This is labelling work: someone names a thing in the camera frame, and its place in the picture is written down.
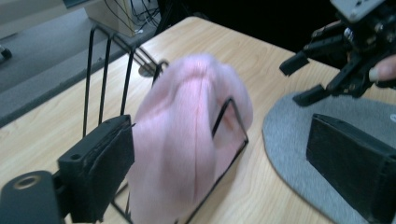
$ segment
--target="table surface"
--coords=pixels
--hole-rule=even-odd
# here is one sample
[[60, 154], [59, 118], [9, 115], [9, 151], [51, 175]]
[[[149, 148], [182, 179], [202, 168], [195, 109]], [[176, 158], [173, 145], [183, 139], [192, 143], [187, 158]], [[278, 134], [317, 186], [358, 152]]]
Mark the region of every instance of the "table surface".
[[[337, 69], [311, 60], [293, 76], [285, 77], [278, 67], [292, 52], [194, 17], [170, 27], [142, 47], [155, 60], [170, 63], [192, 53], [215, 55], [239, 73], [253, 103], [253, 124], [247, 131], [250, 142], [193, 223], [332, 223], [277, 175], [265, 153], [262, 123], [279, 98], [318, 83], [325, 85]], [[120, 113], [127, 61], [125, 55], [109, 66], [104, 120]], [[138, 75], [136, 63], [132, 70], [125, 113], [133, 118], [150, 90], [151, 79]], [[102, 72], [92, 75], [88, 132], [97, 126]], [[82, 137], [84, 95], [85, 81], [81, 81], [0, 130], [0, 186], [27, 172], [54, 173], [58, 169], [57, 159]], [[392, 90], [372, 87], [364, 97], [396, 103], [396, 91]], [[109, 206], [105, 223], [124, 221]]]

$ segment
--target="wire frame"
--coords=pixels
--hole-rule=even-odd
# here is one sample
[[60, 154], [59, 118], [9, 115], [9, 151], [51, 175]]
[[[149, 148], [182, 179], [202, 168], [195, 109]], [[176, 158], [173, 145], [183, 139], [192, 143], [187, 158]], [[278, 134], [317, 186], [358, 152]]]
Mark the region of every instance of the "wire frame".
[[[106, 57], [104, 64], [104, 72], [103, 72], [103, 80], [102, 80], [102, 89], [101, 89], [101, 97], [100, 97], [100, 107], [99, 107], [99, 117], [98, 117], [98, 125], [103, 121], [103, 112], [105, 107], [105, 96], [106, 96], [106, 81], [107, 81], [107, 70], [110, 62], [110, 51], [112, 43], [115, 43], [119, 46], [125, 53], [129, 54], [127, 70], [125, 74], [125, 82], [124, 89], [122, 93], [122, 102], [120, 107], [120, 115], [124, 114], [125, 104], [128, 94], [129, 88], [129, 80], [131, 76], [131, 69], [133, 62], [136, 62], [140, 65], [140, 68], [145, 71], [146, 74], [149, 74], [150, 77], [153, 77], [153, 84], [155, 80], [161, 74], [163, 67], [168, 65], [168, 62], [165, 60], [156, 63], [155, 60], [142, 48], [139, 47], [140, 44], [136, 44], [134, 46], [130, 46], [118, 33], [109, 32], [107, 29], [102, 27], [99, 24], [95, 24], [91, 28], [90, 32], [90, 45], [88, 51], [88, 64], [87, 64], [87, 75], [86, 75], [86, 86], [85, 86], [85, 102], [84, 102], [84, 119], [83, 119], [83, 130], [82, 137], [85, 137], [87, 134], [87, 121], [88, 121], [88, 109], [89, 109], [89, 96], [90, 96], [90, 84], [91, 84], [91, 74], [92, 74], [92, 52], [93, 52], [93, 42], [94, 36], [97, 32], [100, 32], [107, 37], [106, 42]], [[133, 223], [129, 216], [129, 208], [128, 204], [126, 205], [125, 211], [122, 211], [119, 205], [116, 203], [116, 199], [126, 190], [127, 184], [123, 185], [119, 191], [114, 196], [111, 201], [111, 205], [116, 209], [116, 211], [128, 222]]]
[[221, 110], [219, 112], [218, 118], [216, 119], [215, 122], [215, 126], [212, 129], [212, 138], [215, 137], [216, 134], [216, 130], [218, 129], [220, 122], [222, 120], [222, 118], [224, 117], [224, 113], [227, 110], [227, 108], [231, 106], [233, 108], [233, 111], [236, 115], [236, 119], [238, 121], [239, 127], [241, 128], [241, 130], [244, 133], [245, 139], [242, 142], [241, 146], [239, 147], [239, 149], [236, 151], [235, 156], [233, 157], [233, 160], [231, 161], [230, 165], [227, 167], [227, 169], [225, 170], [225, 172], [218, 178], [218, 180], [215, 182], [215, 184], [212, 186], [212, 188], [210, 189], [210, 191], [206, 194], [206, 196], [203, 198], [203, 200], [199, 203], [199, 205], [197, 206], [197, 208], [195, 208], [195, 210], [190, 214], [189, 218], [187, 219], [186, 223], [190, 223], [192, 221], [192, 219], [195, 217], [195, 215], [198, 213], [198, 211], [200, 210], [200, 208], [204, 205], [204, 203], [206, 202], [207, 198], [209, 198], [210, 194], [215, 190], [216, 186], [219, 184], [219, 182], [221, 181], [221, 179], [227, 174], [227, 172], [230, 170], [231, 166], [233, 165], [233, 163], [236, 161], [236, 159], [239, 157], [239, 155], [241, 154], [241, 152], [247, 147], [248, 145], [248, 133], [247, 130], [244, 126], [244, 123], [242, 121], [241, 115], [239, 113], [238, 107], [236, 106], [235, 100], [233, 99], [233, 97], [229, 97], [223, 104], [223, 106], [221, 107]]
[[[115, 43], [118, 45], [125, 53], [129, 54], [129, 59], [128, 59], [128, 65], [127, 65], [127, 70], [125, 74], [125, 83], [124, 83], [124, 89], [123, 89], [123, 94], [122, 94], [122, 102], [121, 102], [121, 107], [120, 107], [120, 115], [124, 114], [125, 110], [125, 104], [126, 104], [126, 98], [128, 94], [128, 88], [129, 88], [129, 80], [131, 76], [131, 68], [132, 68], [132, 63], [135, 61], [137, 64], [140, 65], [140, 68], [145, 70], [147, 74], [149, 74], [149, 77], [153, 78], [152, 85], [154, 85], [155, 81], [158, 79], [158, 77], [161, 75], [163, 68], [168, 66], [169, 62], [166, 60], [161, 60], [158, 63], [155, 62], [155, 60], [142, 48], [139, 47], [139, 45], [135, 46], [130, 46], [127, 44], [127, 42], [120, 37], [117, 33], [111, 33], [99, 24], [96, 24], [92, 27], [91, 33], [90, 33], [90, 46], [89, 46], [89, 53], [88, 53], [88, 64], [87, 64], [87, 76], [86, 76], [86, 88], [85, 88], [85, 104], [84, 104], [84, 120], [83, 120], [83, 137], [86, 135], [87, 132], [87, 120], [88, 120], [88, 105], [89, 105], [89, 93], [90, 93], [90, 81], [91, 81], [91, 74], [92, 74], [92, 49], [93, 49], [93, 40], [94, 40], [94, 35], [95, 32], [99, 31], [107, 36], [107, 42], [106, 42], [106, 57], [105, 57], [105, 65], [104, 65], [104, 73], [103, 73], [103, 81], [102, 81], [102, 90], [101, 90], [101, 97], [100, 97], [100, 108], [99, 108], [99, 118], [98, 118], [98, 125], [102, 123], [103, 119], [103, 111], [104, 111], [104, 103], [105, 103], [105, 96], [106, 96], [106, 80], [107, 80], [107, 70], [108, 70], [108, 64], [109, 64], [109, 58], [110, 58], [110, 50], [112, 43]], [[236, 161], [238, 156], [241, 154], [241, 152], [246, 148], [248, 145], [248, 134], [245, 129], [245, 126], [242, 122], [238, 107], [235, 103], [235, 100], [233, 99], [232, 96], [230, 96], [222, 105], [221, 110], [219, 112], [219, 115], [216, 119], [215, 125], [212, 129], [212, 138], [215, 137], [216, 131], [220, 125], [220, 122], [222, 121], [222, 118], [224, 117], [225, 111], [227, 108], [231, 106], [233, 108], [233, 111], [236, 115], [236, 119], [238, 121], [238, 124], [241, 128], [241, 130], [244, 133], [245, 139], [241, 143], [239, 149], [237, 150], [235, 156], [233, 157], [233, 160], [231, 161], [230, 165], [226, 169], [226, 171], [218, 178], [218, 180], [215, 182], [215, 184], [212, 186], [211, 190], [207, 193], [207, 195], [203, 198], [203, 200], [199, 203], [197, 208], [191, 213], [189, 216], [187, 223], [190, 223], [193, 217], [198, 213], [202, 205], [205, 203], [207, 198], [210, 196], [210, 194], [213, 192], [213, 190], [216, 188], [216, 186], [219, 184], [221, 179], [225, 176], [225, 174], [228, 172], [230, 167], [233, 165], [233, 163]], [[133, 223], [131, 220], [130, 212], [129, 212], [129, 200], [130, 200], [130, 195], [128, 193], [128, 199], [127, 199], [127, 204], [125, 206], [125, 209], [123, 210], [117, 203], [116, 199], [121, 196], [121, 194], [127, 190], [127, 184], [123, 185], [119, 191], [116, 193], [114, 196], [113, 200], [111, 201], [111, 205], [116, 209], [116, 211], [128, 222], [128, 223]]]

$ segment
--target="pink beanie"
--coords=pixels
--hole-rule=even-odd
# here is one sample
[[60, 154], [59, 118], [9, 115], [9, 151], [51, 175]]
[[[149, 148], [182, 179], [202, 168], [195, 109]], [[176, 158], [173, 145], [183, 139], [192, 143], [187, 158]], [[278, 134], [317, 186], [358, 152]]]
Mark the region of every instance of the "pink beanie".
[[212, 137], [230, 97], [247, 130], [248, 91], [231, 66], [209, 54], [178, 59], [156, 80], [134, 120], [135, 162], [127, 174], [134, 224], [175, 223], [226, 171], [245, 140], [231, 106]]

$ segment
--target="gray floor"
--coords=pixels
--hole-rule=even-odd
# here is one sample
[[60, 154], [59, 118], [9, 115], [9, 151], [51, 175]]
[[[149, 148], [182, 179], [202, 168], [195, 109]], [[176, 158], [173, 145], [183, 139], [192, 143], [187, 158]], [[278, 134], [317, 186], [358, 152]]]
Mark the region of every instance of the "gray floor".
[[[155, 7], [156, 3], [151, 1], [149, 8]], [[86, 76], [90, 30], [94, 24], [82, 8], [0, 39], [0, 45], [13, 55], [9, 60], [0, 57], [0, 127]], [[131, 45], [146, 42], [154, 36], [155, 23], [146, 24], [142, 30], [143, 33], [124, 39]], [[95, 33], [94, 43], [93, 71], [103, 66], [106, 37]], [[123, 52], [113, 44], [110, 55], [115, 60]]]

